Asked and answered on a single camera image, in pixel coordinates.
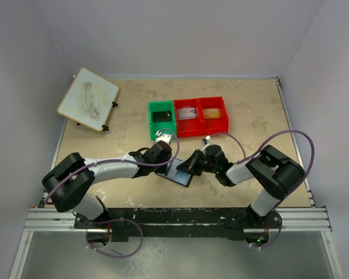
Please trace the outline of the black card holder wallet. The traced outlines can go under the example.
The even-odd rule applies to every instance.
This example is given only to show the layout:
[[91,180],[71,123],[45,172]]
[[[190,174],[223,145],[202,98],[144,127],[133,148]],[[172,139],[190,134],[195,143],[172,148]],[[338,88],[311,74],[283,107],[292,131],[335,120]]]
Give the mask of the black card holder wallet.
[[167,165],[164,173],[156,173],[156,175],[188,188],[193,179],[193,175],[177,169],[177,166],[182,163],[182,160],[175,158],[174,161]]

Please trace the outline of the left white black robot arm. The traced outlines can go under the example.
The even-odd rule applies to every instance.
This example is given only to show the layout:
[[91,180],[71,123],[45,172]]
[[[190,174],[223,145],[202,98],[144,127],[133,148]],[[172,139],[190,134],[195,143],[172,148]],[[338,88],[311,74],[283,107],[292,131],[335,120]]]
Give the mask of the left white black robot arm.
[[48,196],[58,212],[74,211],[86,217],[95,228],[108,222],[108,210],[101,199],[89,195],[89,188],[97,183],[117,178],[137,178],[152,172],[165,171],[172,149],[164,141],[150,148],[131,151],[119,158],[86,159],[78,152],[67,155],[43,179]]

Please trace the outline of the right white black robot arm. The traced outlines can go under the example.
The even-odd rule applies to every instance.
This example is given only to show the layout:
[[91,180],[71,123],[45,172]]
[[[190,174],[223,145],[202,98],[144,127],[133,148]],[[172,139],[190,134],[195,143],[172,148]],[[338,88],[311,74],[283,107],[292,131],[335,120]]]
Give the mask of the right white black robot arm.
[[268,213],[290,195],[304,179],[304,169],[290,157],[267,145],[258,156],[244,163],[228,161],[219,145],[209,145],[193,154],[176,169],[193,176],[212,173],[220,184],[233,187],[243,181],[256,179],[263,190],[249,205],[247,221],[261,227],[268,220]]

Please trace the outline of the black card in green bin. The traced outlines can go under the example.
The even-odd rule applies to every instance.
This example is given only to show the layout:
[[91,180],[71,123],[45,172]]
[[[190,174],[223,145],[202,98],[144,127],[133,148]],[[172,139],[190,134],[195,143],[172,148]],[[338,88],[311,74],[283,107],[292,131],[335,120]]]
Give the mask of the black card in green bin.
[[172,121],[172,112],[170,110],[153,112],[152,121],[155,123]]

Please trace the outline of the silver card in red bin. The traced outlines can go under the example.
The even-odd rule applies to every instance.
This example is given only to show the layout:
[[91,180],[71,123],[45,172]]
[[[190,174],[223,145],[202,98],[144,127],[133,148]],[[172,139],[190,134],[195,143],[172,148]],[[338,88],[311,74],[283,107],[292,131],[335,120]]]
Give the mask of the silver card in red bin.
[[180,108],[177,110],[179,120],[190,120],[197,118],[196,108]]

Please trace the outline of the orange card in red bin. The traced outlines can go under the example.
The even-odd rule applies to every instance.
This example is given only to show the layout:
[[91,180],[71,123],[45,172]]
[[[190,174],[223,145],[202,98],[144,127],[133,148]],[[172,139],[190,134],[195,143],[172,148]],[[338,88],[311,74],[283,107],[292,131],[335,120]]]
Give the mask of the orange card in red bin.
[[205,120],[219,119],[221,117],[220,110],[218,108],[203,109],[203,115]]

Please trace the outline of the middle red plastic bin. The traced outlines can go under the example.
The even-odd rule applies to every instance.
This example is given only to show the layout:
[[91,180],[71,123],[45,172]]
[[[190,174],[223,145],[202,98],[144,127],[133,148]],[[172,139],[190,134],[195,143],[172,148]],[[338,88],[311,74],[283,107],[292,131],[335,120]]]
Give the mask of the middle red plastic bin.
[[[174,115],[177,125],[177,136],[179,138],[198,137],[204,134],[205,120],[200,101],[193,99],[175,99],[173,101]],[[180,119],[180,109],[191,109],[195,111],[195,118]]]

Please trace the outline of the red plastic bin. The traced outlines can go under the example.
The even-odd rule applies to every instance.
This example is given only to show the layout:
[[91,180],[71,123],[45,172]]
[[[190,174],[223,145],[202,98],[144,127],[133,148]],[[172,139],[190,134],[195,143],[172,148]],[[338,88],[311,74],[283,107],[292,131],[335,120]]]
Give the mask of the red plastic bin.
[[[173,101],[174,115],[177,125],[177,136],[179,138],[198,137],[204,134],[205,120],[200,101],[193,99],[175,99]],[[180,109],[191,109],[195,111],[195,118],[180,119]]]
[[221,96],[203,97],[200,101],[202,111],[208,108],[218,108],[221,117],[219,119],[205,120],[204,135],[229,132],[229,116],[227,114],[225,102]]

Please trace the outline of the right red plastic bin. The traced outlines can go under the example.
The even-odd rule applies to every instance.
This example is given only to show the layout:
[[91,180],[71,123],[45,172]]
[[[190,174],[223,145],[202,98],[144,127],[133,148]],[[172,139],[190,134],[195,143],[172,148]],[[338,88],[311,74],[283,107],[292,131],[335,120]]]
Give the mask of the right red plastic bin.
[[204,135],[229,132],[229,116],[227,114],[225,102],[221,96],[203,97],[200,101],[202,111],[208,108],[218,108],[221,117],[219,119],[205,120]]

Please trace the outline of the green plastic bin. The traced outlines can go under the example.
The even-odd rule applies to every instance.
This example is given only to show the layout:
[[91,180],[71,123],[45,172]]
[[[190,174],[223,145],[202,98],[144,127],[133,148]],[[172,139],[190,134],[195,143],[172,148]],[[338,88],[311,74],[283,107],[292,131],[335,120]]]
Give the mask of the green plastic bin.
[[[153,122],[152,113],[157,111],[170,110],[172,112],[172,121],[169,122]],[[149,117],[149,133],[152,140],[156,138],[155,133],[161,129],[169,129],[175,134],[177,133],[176,118],[173,101],[158,101],[148,103],[148,117]]]

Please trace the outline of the small whiteboard with wooden frame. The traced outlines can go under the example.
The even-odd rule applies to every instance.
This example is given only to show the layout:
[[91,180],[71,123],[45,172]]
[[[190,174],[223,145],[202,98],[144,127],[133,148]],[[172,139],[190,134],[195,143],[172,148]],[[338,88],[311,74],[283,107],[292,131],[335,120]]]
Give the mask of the small whiteboard with wooden frame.
[[57,112],[77,124],[94,131],[108,131],[108,117],[118,106],[119,87],[86,67],[75,75]]

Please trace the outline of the aluminium frame rail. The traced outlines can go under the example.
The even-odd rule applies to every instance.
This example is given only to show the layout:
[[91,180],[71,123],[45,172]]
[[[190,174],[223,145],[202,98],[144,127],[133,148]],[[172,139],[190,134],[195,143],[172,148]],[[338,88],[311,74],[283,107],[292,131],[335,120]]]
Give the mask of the aluminium frame rail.
[[[325,208],[279,208],[283,231],[331,231]],[[23,231],[69,232],[76,231],[72,212],[59,213],[54,208],[30,208]]]

